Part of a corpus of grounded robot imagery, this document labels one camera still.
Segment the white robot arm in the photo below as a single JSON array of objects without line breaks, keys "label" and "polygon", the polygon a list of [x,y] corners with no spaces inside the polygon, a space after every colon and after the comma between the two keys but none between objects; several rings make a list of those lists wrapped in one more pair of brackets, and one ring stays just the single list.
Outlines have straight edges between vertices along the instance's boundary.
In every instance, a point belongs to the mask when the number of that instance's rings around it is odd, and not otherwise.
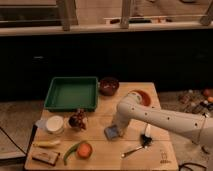
[{"label": "white robot arm", "polygon": [[213,118],[151,108],[141,105],[141,102],[142,96],[136,91],[129,92],[118,102],[112,123],[121,135],[135,119],[179,134],[194,143],[213,147]]}]

